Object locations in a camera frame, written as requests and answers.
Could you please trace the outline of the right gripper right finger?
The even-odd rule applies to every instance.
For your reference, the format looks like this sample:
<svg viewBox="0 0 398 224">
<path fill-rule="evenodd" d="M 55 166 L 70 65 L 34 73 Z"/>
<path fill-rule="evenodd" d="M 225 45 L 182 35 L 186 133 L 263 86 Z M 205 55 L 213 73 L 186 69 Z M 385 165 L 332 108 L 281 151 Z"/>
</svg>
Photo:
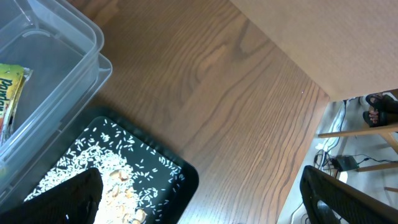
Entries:
<svg viewBox="0 0 398 224">
<path fill-rule="evenodd" d="M 325 172 L 305 166 L 300 192 L 310 223 L 397 223 L 397 210 Z"/>
</svg>

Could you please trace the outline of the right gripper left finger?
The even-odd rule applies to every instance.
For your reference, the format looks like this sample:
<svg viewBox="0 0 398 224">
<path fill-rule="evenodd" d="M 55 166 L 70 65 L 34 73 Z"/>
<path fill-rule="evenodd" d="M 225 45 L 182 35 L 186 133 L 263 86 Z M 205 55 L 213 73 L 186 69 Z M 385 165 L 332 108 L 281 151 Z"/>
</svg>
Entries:
<svg viewBox="0 0 398 224">
<path fill-rule="evenodd" d="M 1 214 L 1 223 L 92 224 L 102 198 L 103 181 L 95 167 Z"/>
</svg>

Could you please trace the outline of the green yellow snack wrapper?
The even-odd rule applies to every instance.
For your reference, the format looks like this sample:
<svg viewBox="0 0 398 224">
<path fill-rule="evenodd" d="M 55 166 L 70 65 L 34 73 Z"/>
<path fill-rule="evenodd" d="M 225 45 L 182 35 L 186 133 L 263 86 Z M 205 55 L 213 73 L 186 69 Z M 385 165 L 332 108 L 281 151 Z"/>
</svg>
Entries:
<svg viewBox="0 0 398 224">
<path fill-rule="evenodd" d="M 19 98 L 33 70 L 20 65 L 1 64 L 1 144 L 13 133 Z"/>
</svg>

